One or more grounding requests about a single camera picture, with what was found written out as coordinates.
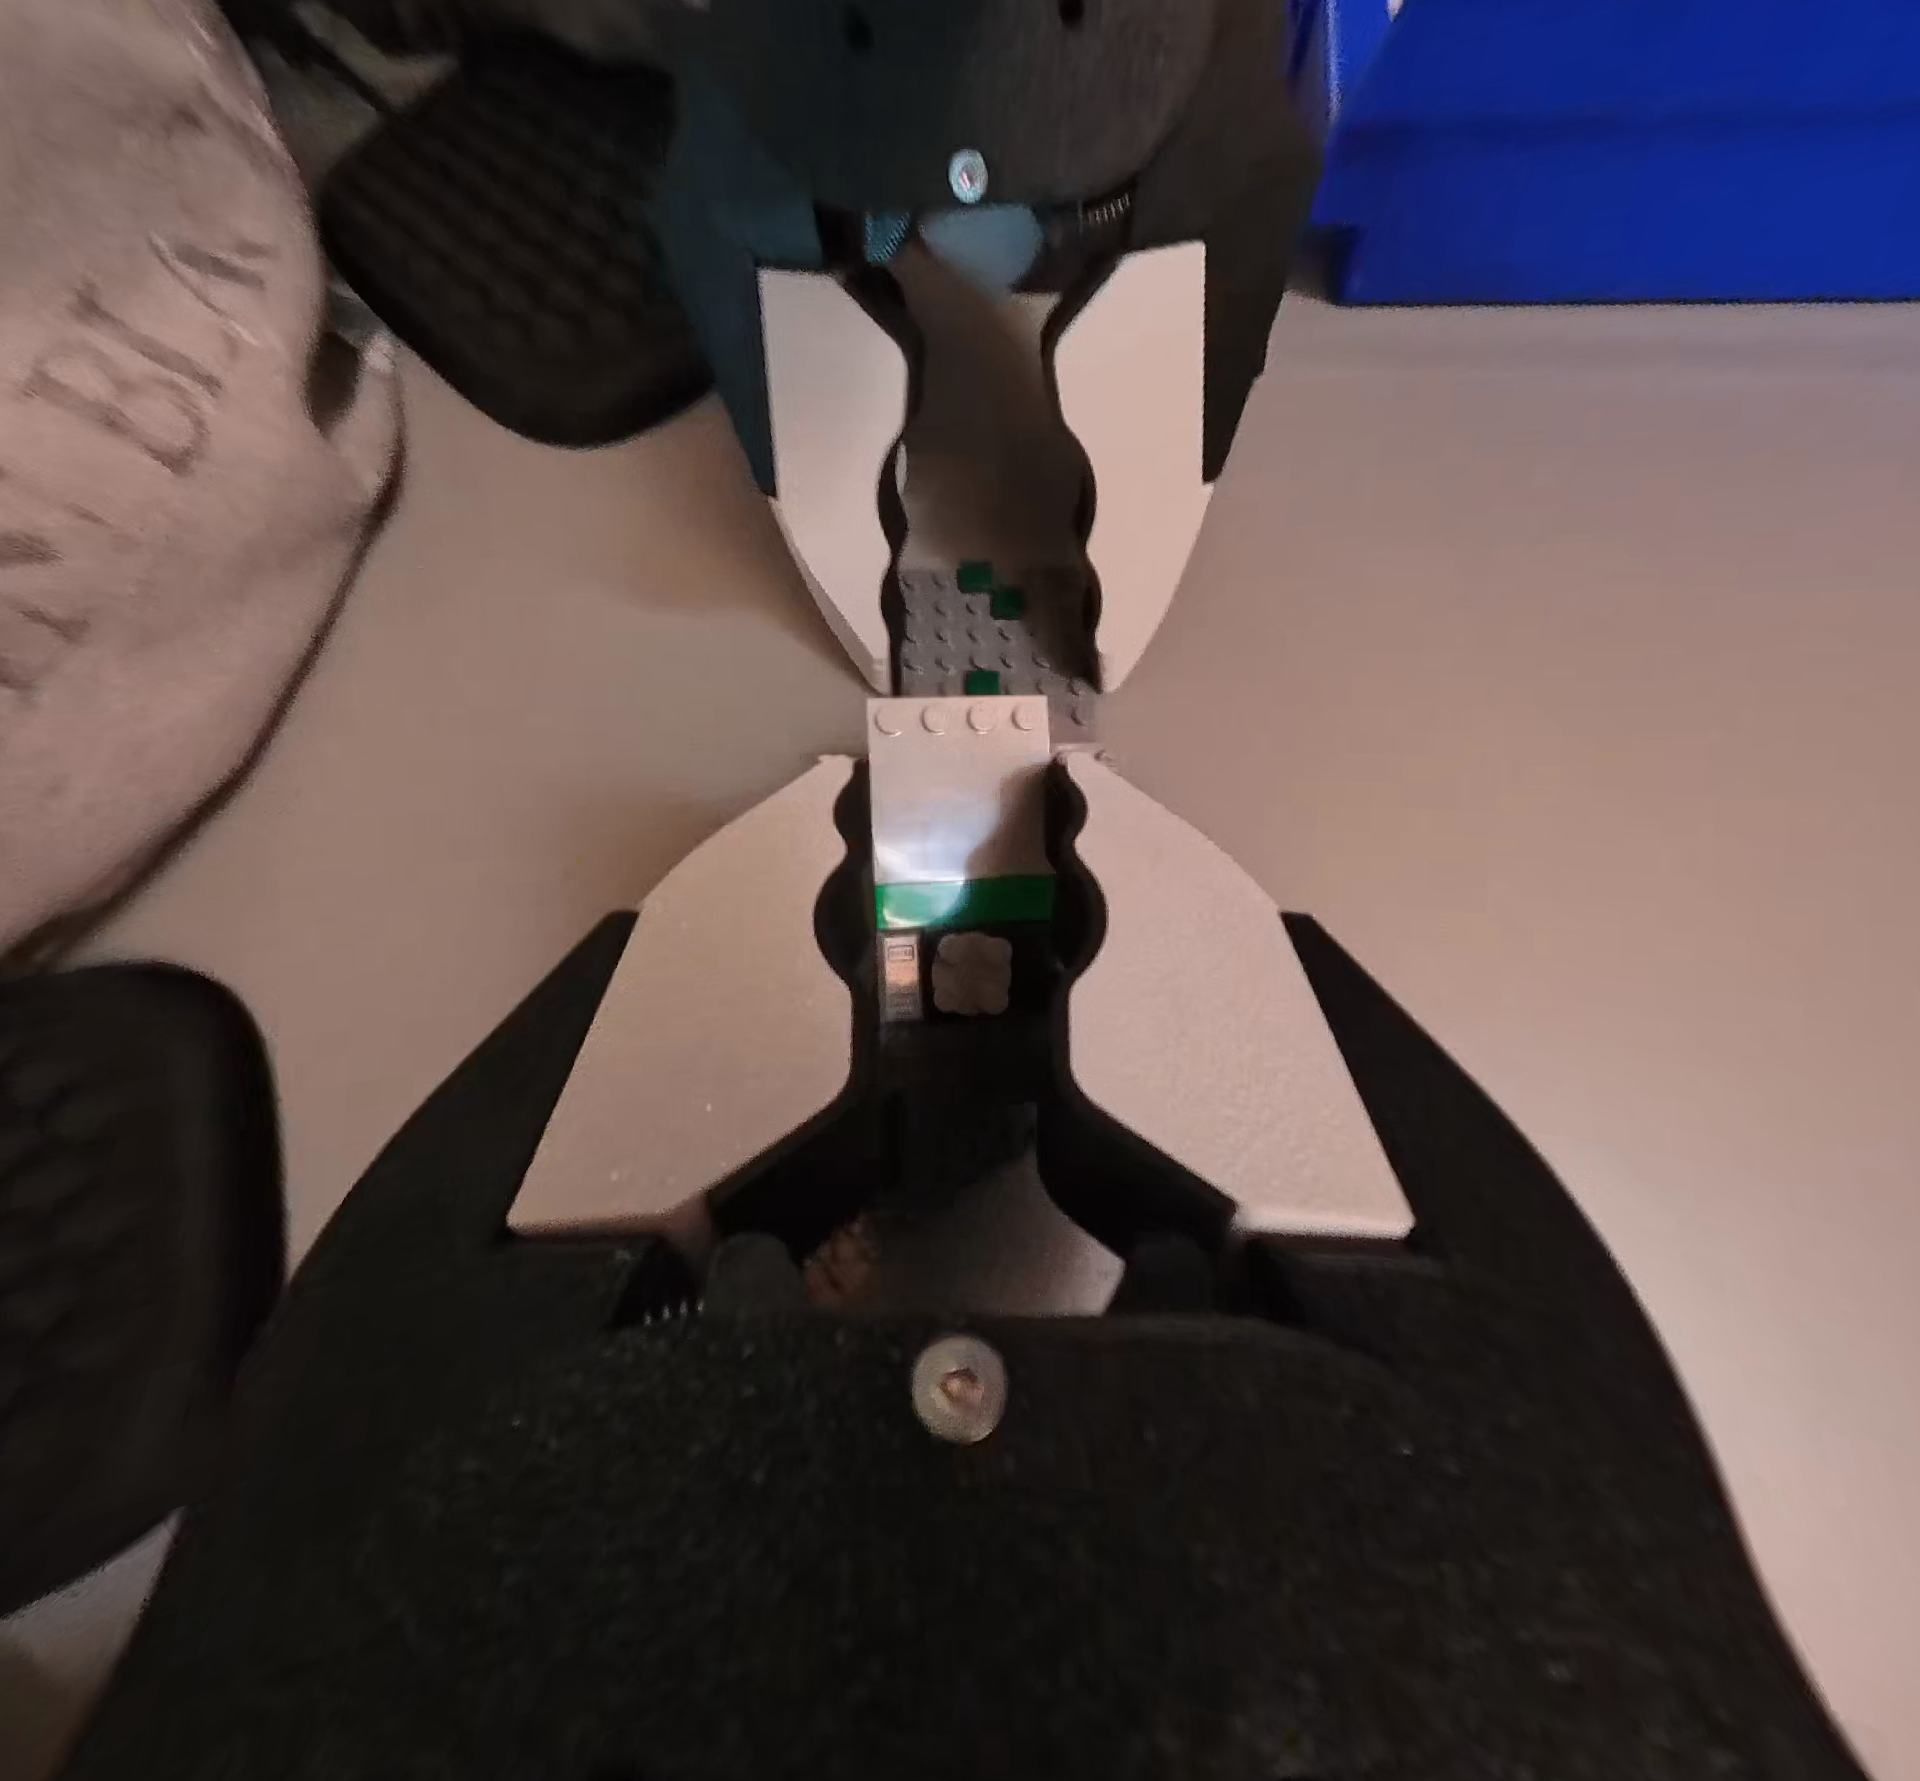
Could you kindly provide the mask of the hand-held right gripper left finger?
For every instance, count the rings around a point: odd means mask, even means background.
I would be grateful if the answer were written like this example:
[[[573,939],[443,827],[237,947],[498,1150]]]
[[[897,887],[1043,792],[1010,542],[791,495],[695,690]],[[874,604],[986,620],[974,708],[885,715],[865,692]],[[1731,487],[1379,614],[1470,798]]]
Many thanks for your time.
[[[706,1268],[721,1191],[849,1087],[850,988],[817,908],[849,859],[853,768],[819,756],[643,895],[513,1196],[514,1236],[653,1236]]]

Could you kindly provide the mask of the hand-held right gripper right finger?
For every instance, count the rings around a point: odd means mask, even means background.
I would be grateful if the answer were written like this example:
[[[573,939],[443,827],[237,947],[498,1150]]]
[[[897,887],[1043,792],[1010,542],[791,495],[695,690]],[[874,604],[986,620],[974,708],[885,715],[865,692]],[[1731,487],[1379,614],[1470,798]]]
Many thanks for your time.
[[[1046,1191],[1127,1256],[1183,1236],[1398,1250],[1413,1208],[1279,904],[1105,754],[1069,751]]]

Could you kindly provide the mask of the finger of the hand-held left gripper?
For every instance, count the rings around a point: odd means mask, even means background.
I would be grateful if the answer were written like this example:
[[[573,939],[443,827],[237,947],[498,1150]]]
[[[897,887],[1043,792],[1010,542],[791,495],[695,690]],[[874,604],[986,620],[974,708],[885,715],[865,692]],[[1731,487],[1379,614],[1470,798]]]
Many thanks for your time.
[[[883,495],[911,414],[917,345],[885,271],[761,269],[771,513],[819,616],[866,690],[889,692]]]
[[[1119,255],[1061,301],[1049,341],[1061,423],[1086,466],[1098,687],[1127,682],[1163,630],[1207,506],[1199,239]]]

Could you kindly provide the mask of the grey lego baseplate build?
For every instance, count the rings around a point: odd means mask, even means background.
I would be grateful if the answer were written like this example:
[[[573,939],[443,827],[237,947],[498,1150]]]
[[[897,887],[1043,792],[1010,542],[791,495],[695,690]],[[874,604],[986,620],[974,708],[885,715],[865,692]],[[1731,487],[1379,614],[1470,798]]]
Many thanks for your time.
[[[1093,711],[1065,568],[897,571],[893,690],[873,716],[870,843],[883,1186],[805,1263],[834,1312],[1093,1312],[1111,1256],[1038,1166],[1054,1098],[1054,726]]]

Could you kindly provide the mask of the blue plastic storage bin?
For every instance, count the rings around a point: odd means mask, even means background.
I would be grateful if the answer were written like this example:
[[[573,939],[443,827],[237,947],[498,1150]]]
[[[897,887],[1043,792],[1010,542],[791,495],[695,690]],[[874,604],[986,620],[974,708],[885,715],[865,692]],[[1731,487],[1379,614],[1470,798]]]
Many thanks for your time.
[[[1918,0],[1289,0],[1347,307],[1913,305]]]

